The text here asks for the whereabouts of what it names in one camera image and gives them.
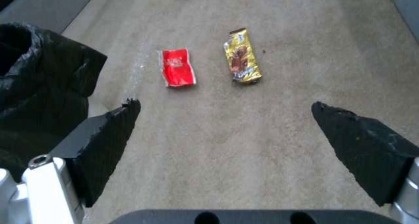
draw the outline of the garbage bag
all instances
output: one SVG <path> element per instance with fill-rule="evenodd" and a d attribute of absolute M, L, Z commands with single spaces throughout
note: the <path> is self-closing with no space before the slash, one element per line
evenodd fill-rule
<path fill-rule="evenodd" d="M 106 58 L 49 30 L 0 25 L 0 167 L 16 181 L 87 118 Z"/>

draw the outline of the chocolate bar wrapper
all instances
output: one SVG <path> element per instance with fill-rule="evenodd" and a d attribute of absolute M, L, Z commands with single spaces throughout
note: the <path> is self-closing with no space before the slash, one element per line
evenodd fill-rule
<path fill-rule="evenodd" d="M 230 32 L 224 50 L 234 81 L 250 83 L 262 77 L 245 28 Z"/>

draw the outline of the debris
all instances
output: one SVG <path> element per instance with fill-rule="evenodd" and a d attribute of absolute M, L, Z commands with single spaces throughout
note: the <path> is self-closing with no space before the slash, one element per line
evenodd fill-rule
<path fill-rule="evenodd" d="M 159 66 L 166 80 L 166 87 L 196 84 L 187 49 L 159 51 Z"/>
<path fill-rule="evenodd" d="M 245 28 L 230 32 L 224 50 L 234 81 L 251 83 L 262 77 Z"/>

